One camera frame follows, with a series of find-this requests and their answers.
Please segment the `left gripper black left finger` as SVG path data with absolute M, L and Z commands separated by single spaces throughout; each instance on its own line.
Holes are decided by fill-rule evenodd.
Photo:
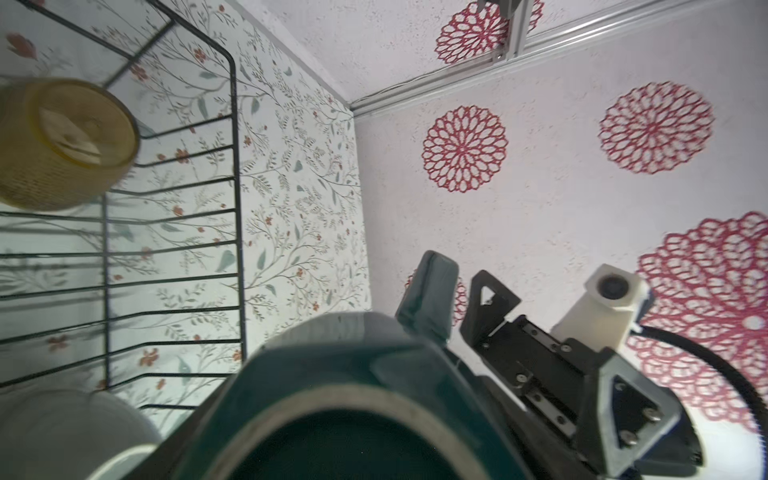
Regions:
M 124 479 L 171 479 L 193 442 L 211 422 L 214 412 L 231 386 L 231 383 L 222 383 L 180 427 L 124 476 Z

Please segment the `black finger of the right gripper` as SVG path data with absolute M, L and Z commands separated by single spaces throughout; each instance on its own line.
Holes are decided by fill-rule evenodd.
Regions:
M 648 379 L 610 348 L 585 375 L 573 446 L 602 477 L 619 477 L 680 421 L 671 391 Z
M 521 302 L 521 298 L 494 275 L 480 270 L 472 277 L 467 310 L 460 326 L 465 343 L 479 348 Z

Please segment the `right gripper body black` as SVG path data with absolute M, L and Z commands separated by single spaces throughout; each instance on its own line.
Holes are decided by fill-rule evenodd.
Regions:
M 576 340 L 558 341 L 525 316 L 504 322 L 472 350 L 499 386 L 542 422 L 576 464 L 575 479 L 690 478 L 702 465 L 702 446 L 683 407 L 679 423 L 619 477 L 598 475 L 573 446 L 583 382 L 599 352 Z

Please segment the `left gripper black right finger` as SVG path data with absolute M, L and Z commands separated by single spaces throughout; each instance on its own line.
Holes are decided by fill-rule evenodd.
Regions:
M 576 478 L 576 464 L 557 436 L 489 377 L 480 377 L 478 382 L 496 411 L 495 422 L 508 439 L 514 459 L 522 462 L 526 479 Z

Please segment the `grey cream mug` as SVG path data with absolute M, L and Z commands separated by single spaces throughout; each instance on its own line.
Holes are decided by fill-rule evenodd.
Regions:
M 124 479 L 162 441 L 144 414 L 110 393 L 42 391 L 1 413 L 1 477 Z

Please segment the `dark green mug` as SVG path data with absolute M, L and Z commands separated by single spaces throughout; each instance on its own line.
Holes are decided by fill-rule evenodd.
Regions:
M 426 252 L 394 316 L 317 316 L 274 337 L 171 479 L 526 479 L 447 347 L 458 266 Z

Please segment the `black wire dish rack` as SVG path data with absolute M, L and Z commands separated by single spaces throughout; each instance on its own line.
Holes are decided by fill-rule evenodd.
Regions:
M 239 73 L 178 1 L 5 1 L 1 82 L 70 77 L 129 110 L 106 192 L 1 209 L 1 405 L 72 388 L 189 415 L 245 348 Z

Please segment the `yellow ribbed cup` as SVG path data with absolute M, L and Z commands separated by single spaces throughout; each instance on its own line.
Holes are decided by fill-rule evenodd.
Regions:
M 51 212 L 109 190 L 132 168 L 137 123 L 107 90 L 73 78 L 1 87 L 1 201 Z

